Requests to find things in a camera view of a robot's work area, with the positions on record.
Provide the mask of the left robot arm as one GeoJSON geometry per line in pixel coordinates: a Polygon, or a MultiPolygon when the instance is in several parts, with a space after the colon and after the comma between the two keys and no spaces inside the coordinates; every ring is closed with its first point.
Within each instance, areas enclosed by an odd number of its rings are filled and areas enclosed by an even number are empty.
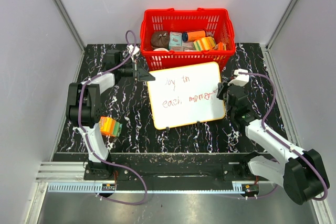
{"type": "Polygon", "coordinates": [[[101,95],[114,87],[122,78],[136,81],[154,81],[155,77],[138,66],[134,56],[138,54],[135,47],[128,49],[128,56],[121,60],[122,52],[108,50],[102,60],[103,72],[84,82],[69,85],[66,118],[78,129],[88,150],[88,163],[85,175],[101,179],[112,177],[114,168],[108,162],[110,154],[105,146],[99,129],[101,119],[101,95]]]}

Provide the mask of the yellow framed whiteboard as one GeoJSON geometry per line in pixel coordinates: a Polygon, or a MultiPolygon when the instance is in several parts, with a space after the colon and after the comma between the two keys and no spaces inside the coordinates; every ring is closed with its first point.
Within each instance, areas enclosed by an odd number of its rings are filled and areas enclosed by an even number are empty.
{"type": "Polygon", "coordinates": [[[219,65],[197,65],[151,71],[148,82],[154,127],[180,127],[225,117],[224,101],[213,93],[221,82],[219,65]]]}

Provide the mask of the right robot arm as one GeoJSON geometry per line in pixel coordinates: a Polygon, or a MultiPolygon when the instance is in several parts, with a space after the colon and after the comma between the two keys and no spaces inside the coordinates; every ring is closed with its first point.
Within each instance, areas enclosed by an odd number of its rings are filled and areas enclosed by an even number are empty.
{"type": "Polygon", "coordinates": [[[265,178],[282,187],[298,205],[326,198],[330,183],[322,157],[316,150],[304,150],[271,129],[251,108],[243,87],[220,82],[217,98],[226,101],[234,129],[274,158],[271,161],[256,152],[248,154],[238,168],[241,178],[265,178]]]}

